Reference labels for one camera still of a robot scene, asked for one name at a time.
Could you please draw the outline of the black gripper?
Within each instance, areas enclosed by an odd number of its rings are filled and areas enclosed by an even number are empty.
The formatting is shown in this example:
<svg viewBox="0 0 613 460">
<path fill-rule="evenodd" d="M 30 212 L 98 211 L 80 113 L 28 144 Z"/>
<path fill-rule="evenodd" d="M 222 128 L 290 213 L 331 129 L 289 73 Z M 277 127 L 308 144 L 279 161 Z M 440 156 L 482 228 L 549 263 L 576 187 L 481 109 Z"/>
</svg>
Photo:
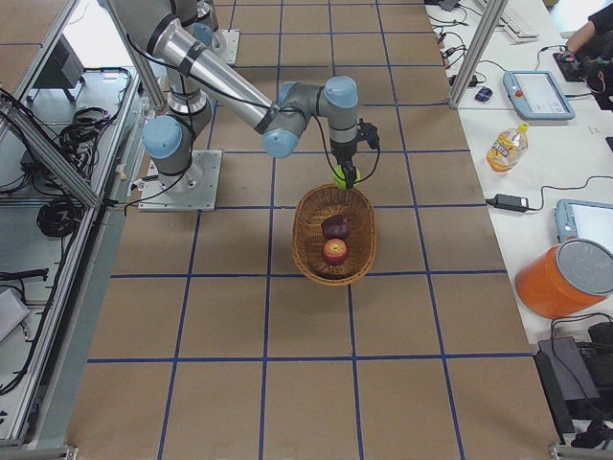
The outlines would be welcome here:
<svg viewBox="0 0 613 460">
<path fill-rule="evenodd" d="M 357 142 L 332 142 L 332 155 L 334 156 L 338 166 L 338 186 L 346 187 L 346 169 L 348 168 L 348 188 L 352 189 L 355 182 L 358 180 L 358 169 L 352 162 L 353 156 L 357 152 Z"/>
</svg>

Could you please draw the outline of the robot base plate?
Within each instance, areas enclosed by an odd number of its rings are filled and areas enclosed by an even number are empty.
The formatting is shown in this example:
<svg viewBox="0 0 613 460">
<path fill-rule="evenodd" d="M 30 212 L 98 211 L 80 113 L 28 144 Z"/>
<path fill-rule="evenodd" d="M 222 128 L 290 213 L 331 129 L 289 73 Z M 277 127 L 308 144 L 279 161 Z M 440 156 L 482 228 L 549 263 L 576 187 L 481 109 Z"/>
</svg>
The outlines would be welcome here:
<svg viewBox="0 0 613 460">
<path fill-rule="evenodd" d="M 223 152 L 194 150 L 191 167 L 181 180 L 159 175 L 153 161 L 149 162 L 152 180 L 138 186 L 141 199 L 137 203 L 143 212 L 213 211 Z"/>
</svg>

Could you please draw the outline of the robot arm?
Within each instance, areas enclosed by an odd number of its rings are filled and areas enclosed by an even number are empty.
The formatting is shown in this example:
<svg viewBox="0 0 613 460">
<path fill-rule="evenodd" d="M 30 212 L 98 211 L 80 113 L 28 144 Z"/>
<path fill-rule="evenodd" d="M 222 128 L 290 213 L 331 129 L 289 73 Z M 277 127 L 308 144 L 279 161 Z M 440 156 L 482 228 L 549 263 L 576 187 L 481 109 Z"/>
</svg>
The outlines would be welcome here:
<svg viewBox="0 0 613 460">
<path fill-rule="evenodd" d="M 297 147 L 309 121 L 324 117 L 330 152 L 350 189 L 357 182 L 352 162 L 360 141 L 355 81 L 333 77 L 322 86 L 288 82 L 274 103 L 210 50 L 189 29 L 197 18 L 194 1 L 111 1 L 128 43 L 202 87 L 262 136 L 263 148 L 285 158 Z"/>
<path fill-rule="evenodd" d="M 207 95 L 176 70 L 167 70 L 168 110 L 146 123 L 143 144 L 157 169 L 158 181 L 171 195 L 187 192 L 203 176 L 193 160 L 193 145 L 210 123 Z"/>
</svg>

